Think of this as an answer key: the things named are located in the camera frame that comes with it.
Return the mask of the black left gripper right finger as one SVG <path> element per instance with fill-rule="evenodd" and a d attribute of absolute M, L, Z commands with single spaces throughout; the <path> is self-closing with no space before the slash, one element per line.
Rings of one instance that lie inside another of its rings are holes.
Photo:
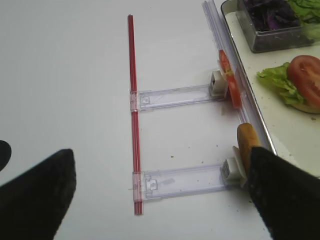
<path fill-rule="evenodd" d="M 263 147 L 253 147 L 248 192 L 272 239 L 320 238 L 319 178 Z"/>

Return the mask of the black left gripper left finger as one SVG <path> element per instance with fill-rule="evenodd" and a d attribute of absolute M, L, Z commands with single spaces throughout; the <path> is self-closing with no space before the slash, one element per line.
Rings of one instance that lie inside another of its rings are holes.
<path fill-rule="evenodd" d="M 77 186 L 74 152 L 62 149 L 0 187 L 0 238 L 52 240 Z"/>

